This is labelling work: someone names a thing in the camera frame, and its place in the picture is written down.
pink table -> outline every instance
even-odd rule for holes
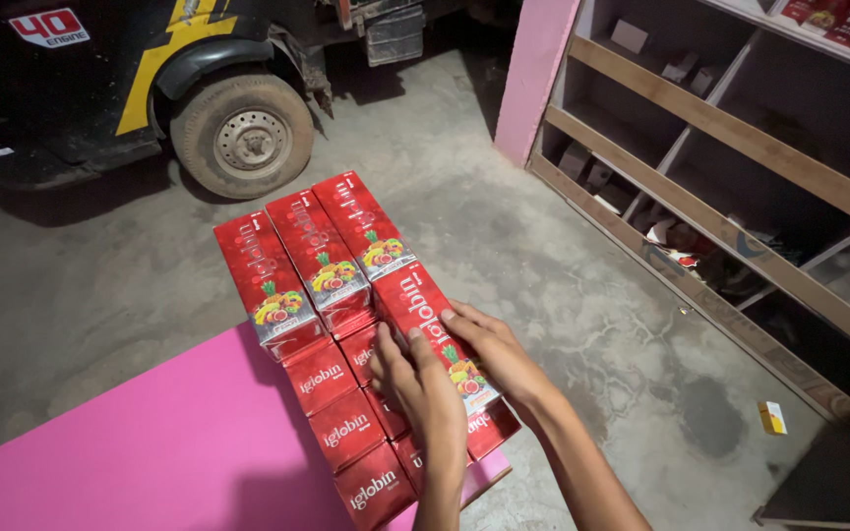
[[[489,455],[463,498],[509,470]],[[0,530],[352,528],[283,369],[247,323],[0,446]]]

vehicle body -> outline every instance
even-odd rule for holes
[[[216,193],[251,198],[284,184],[313,142],[304,97],[333,116],[324,46],[364,39],[370,65],[418,57],[425,21],[464,6],[334,1],[0,0],[0,184],[98,177],[159,153],[167,130],[183,164]],[[210,112],[215,103],[220,111]],[[243,127],[255,128],[235,135],[245,117]],[[227,144],[214,141],[222,135]]]

tire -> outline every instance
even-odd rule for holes
[[[301,175],[313,149],[313,118],[290,85],[243,75],[189,97],[170,133],[199,184],[225,198],[255,199]]]

pink wall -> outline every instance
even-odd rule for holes
[[[523,2],[494,140],[497,149],[520,166],[530,156],[579,1]]]

